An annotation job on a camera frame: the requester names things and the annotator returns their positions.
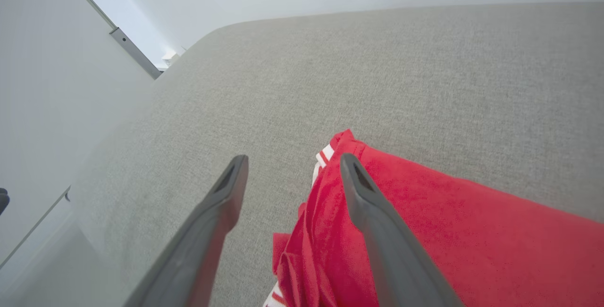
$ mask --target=red fabric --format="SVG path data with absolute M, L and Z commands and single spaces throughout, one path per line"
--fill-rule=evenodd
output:
M 339 159 L 358 157 L 468 307 L 604 306 L 604 225 L 453 178 L 344 131 L 273 270 L 289 307 L 377 306 L 362 234 L 346 208 Z

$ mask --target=gray textured surface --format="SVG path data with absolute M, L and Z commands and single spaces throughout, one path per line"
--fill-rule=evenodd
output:
M 250 156 L 214 306 L 259 306 L 314 155 L 370 146 L 604 220 L 604 5 L 412 8 L 244 23 L 201 39 L 69 193 L 130 285 L 229 159 Z

